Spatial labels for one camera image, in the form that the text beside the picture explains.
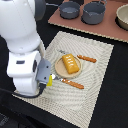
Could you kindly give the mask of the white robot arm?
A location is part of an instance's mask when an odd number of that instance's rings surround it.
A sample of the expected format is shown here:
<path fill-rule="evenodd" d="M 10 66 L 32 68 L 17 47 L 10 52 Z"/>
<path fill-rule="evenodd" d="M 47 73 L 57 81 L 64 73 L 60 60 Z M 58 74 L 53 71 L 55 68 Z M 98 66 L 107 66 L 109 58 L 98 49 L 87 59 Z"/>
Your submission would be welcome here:
<path fill-rule="evenodd" d="M 9 49 L 7 74 L 17 90 L 13 95 L 36 98 L 49 81 L 51 63 L 36 29 L 45 9 L 45 0 L 0 0 L 0 36 Z"/>

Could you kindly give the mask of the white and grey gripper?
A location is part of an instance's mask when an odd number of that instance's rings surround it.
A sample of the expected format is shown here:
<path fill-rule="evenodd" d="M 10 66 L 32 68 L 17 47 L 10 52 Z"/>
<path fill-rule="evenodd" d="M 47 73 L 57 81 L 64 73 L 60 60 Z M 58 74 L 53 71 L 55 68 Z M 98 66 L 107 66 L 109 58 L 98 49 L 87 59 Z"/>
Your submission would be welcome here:
<path fill-rule="evenodd" d="M 51 63 L 46 59 L 42 59 L 38 65 L 36 80 L 39 81 L 40 83 L 47 84 L 49 81 L 50 73 L 51 73 Z"/>

